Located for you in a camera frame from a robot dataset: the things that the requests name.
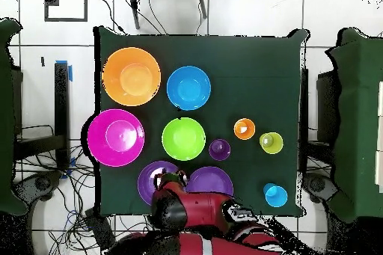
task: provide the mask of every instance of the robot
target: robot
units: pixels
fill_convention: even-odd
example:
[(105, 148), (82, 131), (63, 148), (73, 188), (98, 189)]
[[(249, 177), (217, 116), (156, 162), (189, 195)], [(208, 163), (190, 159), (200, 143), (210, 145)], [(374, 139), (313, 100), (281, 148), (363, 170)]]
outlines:
[(149, 216), (155, 230), (122, 238), (106, 255), (316, 254), (277, 221), (260, 224), (226, 194), (186, 192), (187, 182), (182, 170), (156, 175)]

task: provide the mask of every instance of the orange bowl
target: orange bowl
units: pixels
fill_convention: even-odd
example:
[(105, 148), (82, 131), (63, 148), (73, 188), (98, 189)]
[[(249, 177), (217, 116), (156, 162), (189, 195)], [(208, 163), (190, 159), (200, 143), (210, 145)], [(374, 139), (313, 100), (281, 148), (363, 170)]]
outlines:
[(255, 133), (255, 124), (250, 119), (240, 119), (234, 124), (234, 134), (241, 140), (248, 140)]
[(102, 71), (106, 93), (121, 105), (143, 105), (156, 95), (160, 83), (161, 71), (156, 59), (135, 47), (111, 54)]

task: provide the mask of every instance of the small blue bowl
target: small blue bowl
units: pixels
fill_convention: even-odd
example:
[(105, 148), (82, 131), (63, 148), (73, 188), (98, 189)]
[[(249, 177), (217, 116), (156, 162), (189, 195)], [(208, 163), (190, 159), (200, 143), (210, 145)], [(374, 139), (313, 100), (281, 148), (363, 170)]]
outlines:
[(211, 90), (207, 74), (194, 66), (178, 68), (171, 74), (166, 85), (171, 103), (185, 111), (195, 110), (204, 105)]
[(284, 188), (269, 183), (263, 187), (263, 193), (265, 194), (266, 202), (275, 208), (284, 206), (287, 202), (287, 192)]

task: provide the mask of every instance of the lime green bowl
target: lime green bowl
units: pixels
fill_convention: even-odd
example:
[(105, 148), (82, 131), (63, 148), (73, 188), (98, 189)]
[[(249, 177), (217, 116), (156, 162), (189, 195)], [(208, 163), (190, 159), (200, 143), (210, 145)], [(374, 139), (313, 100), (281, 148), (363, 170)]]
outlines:
[(165, 152), (178, 161), (189, 161), (202, 152), (206, 137), (203, 127), (190, 117), (170, 121), (162, 132)]

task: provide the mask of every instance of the floor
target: floor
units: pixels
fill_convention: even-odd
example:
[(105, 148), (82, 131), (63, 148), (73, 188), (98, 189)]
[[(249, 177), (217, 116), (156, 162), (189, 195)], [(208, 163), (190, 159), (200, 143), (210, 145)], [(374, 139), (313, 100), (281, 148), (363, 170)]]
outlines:
[[(59, 0), (59, 6), (49, 7), (49, 17), (83, 17), (84, 0)], [(128, 34), (155, 34), (156, 30), (143, 17), (139, 17), (141, 29), (134, 26), (132, 11), (124, 0), (106, 0), (115, 22)], [(9, 46), (15, 65), (24, 73), (22, 84), (23, 126), (49, 124), (54, 126), (53, 66), (58, 60), (67, 60), (73, 66), (70, 82), (70, 134), (71, 146), (80, 145), (83, 123), (94, 112), (94, 37), (92, 28), (103, 25), (118, 31), (111, 21), (108, 6), (102, 0), (88, 0), (87, 22), (44, 22), (44, 0), (0, 0), (0, 17), (12, 17), (20, 21), (22, 30)], [(150, 0), (151, 7), (169, 34), (195, 34), (200, 24), (198, 0)], [(285, 37), (296, 28), (310, 31), (307, 42), (306, 65), (309, 69), (309, 126), (317, 127), (316, 77), (332, 70), (325, 50), (334, 46), (341, 28), (354, 26), (365, 34), (378, 36), (383, 31), (382, 0), (210, 0), (209, 34)], [(148, 0), (141, 0), (140, 12), (156, 27)], [(207, 34), (207, 21), (199, 27), (198, 34)], [(25, 129), (24, 138), (49, 135), (49, 128)], [(316, 131), (310, 130), (311, 140)], [(82, 156), (78, 163), (91, 166)], [(18, 164), (16, 180), (35, 168), (26, 163)], [(94, 178), (88, 177), (86, 185), (92, 187)], [(66, 203), (73, 207), (73, 188), (67, 179), (61, 179), (60, 189)], [(83, 188), (85, 209), (94, 204), (94, 188)], [(47, 202), (38, 202), (34, 211), (33, 240), (36, 255), (48, 255), (53, 235), (62, 234), (67, 222), (63, 197), (55, 191)], [(326, 243), (326, 214), (322, 205), (311, 203), (302, 192), (301, 206), (305, 215), (301, 218), (278, 220), (309, 246), (324, 249)], [(141, 216), (113, 217), (111, 226), (118, 238), (126, 234), (126, 227), (143, 222)], [(132, 230), (142, 230), (143, 224)]]

